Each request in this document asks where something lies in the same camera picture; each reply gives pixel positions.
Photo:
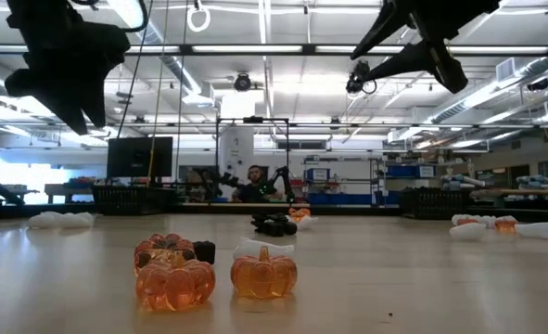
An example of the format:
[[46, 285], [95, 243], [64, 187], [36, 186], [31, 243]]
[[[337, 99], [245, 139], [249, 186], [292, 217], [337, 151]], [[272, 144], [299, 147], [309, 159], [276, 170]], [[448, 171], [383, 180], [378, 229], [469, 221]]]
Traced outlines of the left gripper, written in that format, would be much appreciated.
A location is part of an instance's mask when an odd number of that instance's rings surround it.
[[[7, 25], [27, 46], [23, 58], [31, 70], [67, 63], [114, 67], [131, 45], [124, 29], [86, 21], [66, 0], [8, 0]], [[92, 71], [74, 72], [71, 86], [19, 69], [5, 79], [13, 97], [32, 96], [78, 135], [87, 135], [87, 116], [97, 128], [106, 125], [104, 78]]]

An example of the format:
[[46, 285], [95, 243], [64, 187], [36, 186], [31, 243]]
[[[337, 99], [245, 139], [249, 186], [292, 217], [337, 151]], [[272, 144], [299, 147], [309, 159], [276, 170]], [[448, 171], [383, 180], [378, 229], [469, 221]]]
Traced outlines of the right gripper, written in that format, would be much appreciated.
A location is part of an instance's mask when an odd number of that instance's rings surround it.
[[356, 59], [407, 25], [409, 15], [425, 41], [407, 44], [403, 50], [364, 75], [366, 81], [407, 72], [425, 71], [451, 93], [463, 90], [468, 80], [461, 63], [447, 50], [444, 39], [452, 40], [467, 23], [500, 7], [499, 0], [384, 0], [371, 29], [350, 54]]

